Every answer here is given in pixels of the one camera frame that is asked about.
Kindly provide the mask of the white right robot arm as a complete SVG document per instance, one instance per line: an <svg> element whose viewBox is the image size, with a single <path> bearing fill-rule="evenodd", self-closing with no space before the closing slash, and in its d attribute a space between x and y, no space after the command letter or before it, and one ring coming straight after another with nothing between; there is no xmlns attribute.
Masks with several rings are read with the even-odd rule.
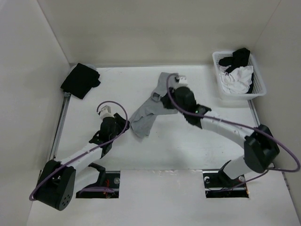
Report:
<svg viewBox="0 0 301 226"><path fill-rule="evenodd" d="M223 120L211 108L197 104L188 87L168 88L161 102L167 109L179 110L189 124L221 135L243 148L242 156L226 162L211 178L223 187L230 187L240 176L249 172L267 172L280 153L267 126L252 128Z"/></svg>

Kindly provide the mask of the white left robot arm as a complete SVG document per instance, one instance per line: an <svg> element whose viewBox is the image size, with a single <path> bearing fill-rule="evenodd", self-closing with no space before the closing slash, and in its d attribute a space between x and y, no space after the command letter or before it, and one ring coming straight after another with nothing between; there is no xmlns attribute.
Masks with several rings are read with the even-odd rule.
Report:
<svg viewBox="0 0 301 226"><path fill-rule="evenodd" d="M118 113L102 117L99 131L75 154L61 160L49 160L31 198L62 211L74 194L87 190L112 192L102 188L105 168L96 163L112 148L113 141L129 129L129 121Z"/></svg>

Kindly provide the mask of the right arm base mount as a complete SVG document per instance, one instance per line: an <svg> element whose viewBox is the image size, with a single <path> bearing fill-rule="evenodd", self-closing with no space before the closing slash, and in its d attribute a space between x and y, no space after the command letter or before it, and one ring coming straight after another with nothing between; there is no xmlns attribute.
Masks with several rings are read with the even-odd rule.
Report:
<svg viewBox="0 0 301 226"><path fill-rule="evenodd" d="M246 185L240 185L245 181L245 176L230 179L223 172L228 163L229 161L218 170L203 171L206 198L249 198Z"/></svg>

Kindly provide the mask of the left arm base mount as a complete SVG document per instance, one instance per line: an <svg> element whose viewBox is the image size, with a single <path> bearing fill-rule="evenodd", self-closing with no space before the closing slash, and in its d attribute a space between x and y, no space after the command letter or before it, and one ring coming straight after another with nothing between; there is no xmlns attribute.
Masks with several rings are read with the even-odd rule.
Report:
<svg viewBox="0 0 301 226"><path fill-rule="evenodd" d="M74 193L77 199L119 198L120 171L107 171L105 167L91 163L76 180Z"/></svg>

